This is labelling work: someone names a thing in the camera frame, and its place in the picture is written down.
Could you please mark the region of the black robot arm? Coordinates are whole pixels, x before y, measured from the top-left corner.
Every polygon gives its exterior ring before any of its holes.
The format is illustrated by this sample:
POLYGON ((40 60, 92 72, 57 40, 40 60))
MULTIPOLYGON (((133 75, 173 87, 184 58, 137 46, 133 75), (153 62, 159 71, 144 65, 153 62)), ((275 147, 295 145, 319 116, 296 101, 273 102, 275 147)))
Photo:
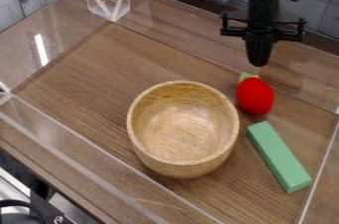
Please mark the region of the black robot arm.
POLYGON ((306 19, 280 22, 277 8, 279 0, 249 0, 248 15, 244 19, 232 18, 227 13, 220 15, 220 35, 244 40, 248 61, 256 67, 267 65, 275 43, 303 41, 306 19))

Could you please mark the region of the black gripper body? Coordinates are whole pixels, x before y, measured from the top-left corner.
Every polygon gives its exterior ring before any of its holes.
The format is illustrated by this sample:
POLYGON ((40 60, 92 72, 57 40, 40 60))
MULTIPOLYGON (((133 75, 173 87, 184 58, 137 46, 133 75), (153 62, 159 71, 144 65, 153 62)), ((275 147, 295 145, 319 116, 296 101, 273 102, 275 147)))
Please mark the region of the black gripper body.
POLYGON ((277 41, 300 42, 304 36, 306 20, 293 22, 277 20, 279 0, 249 0, 248 15, 244 19, 221 15, 221 35, 240 37, 249 44, 277 41))

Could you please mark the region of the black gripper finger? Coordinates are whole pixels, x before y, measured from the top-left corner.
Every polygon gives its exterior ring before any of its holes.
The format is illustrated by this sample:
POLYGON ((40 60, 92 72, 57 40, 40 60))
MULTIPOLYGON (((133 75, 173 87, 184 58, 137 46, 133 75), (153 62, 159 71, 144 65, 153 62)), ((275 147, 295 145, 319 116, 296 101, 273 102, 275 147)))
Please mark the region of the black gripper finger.
POLYGON ((259 40, 256 35, 245 35, 247 54, 249 63, 259 66, 259 40))
POLYGON ((272 47, 273 47, 273 35, 264 35, 260 38, 260 48, 259 48, 260 66, 264 66, 268 63, 272 47))

